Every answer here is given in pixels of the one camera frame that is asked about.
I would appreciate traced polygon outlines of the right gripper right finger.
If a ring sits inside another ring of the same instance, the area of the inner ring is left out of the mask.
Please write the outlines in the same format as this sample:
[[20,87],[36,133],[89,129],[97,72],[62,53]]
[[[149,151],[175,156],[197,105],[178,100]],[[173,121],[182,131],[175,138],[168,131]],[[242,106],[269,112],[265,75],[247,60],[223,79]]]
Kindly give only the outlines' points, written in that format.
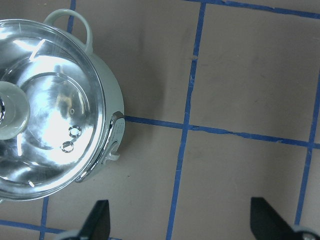
[[296,240],[287,222],[263,197],[250,200],[250,230],[256,240]]

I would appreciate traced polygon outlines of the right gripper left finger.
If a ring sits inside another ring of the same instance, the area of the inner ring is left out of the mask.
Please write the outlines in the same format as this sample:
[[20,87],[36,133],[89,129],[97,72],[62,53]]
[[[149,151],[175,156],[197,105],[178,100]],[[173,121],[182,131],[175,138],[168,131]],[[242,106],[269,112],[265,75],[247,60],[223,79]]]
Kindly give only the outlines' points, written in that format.
[[98,200],[93,206],[76,240],[108,240],[111,232],[108,200]]

